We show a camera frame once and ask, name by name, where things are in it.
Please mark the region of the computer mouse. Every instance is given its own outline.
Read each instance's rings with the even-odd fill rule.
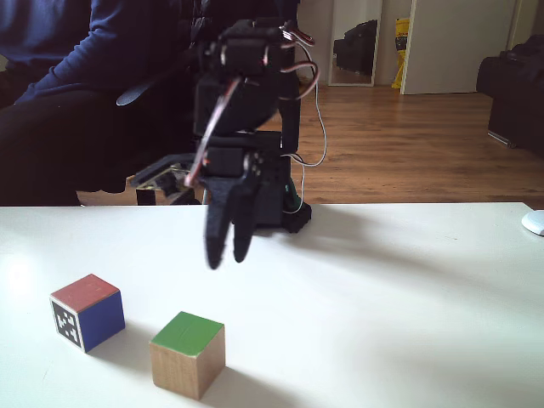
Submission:
[[[524,217],[522,223],[527,230],[544,236],[544,211],[530,212]]]

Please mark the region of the white door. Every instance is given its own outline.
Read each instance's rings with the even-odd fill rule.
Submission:
[[[414,0],[402,94],[476,91],[485,57],[507,48],[516,0]]]

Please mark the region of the white tabletop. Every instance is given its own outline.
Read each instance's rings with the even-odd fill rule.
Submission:
[[[217,271],[204,210],[0,208],[0,405],[543,407],[527,206],[315,206]],[[48,295],[91,273],[121,289],[127,329],[84,354]],[[229,368],[200,403],[151,380],[148,342],[182,310],[226,327]]]

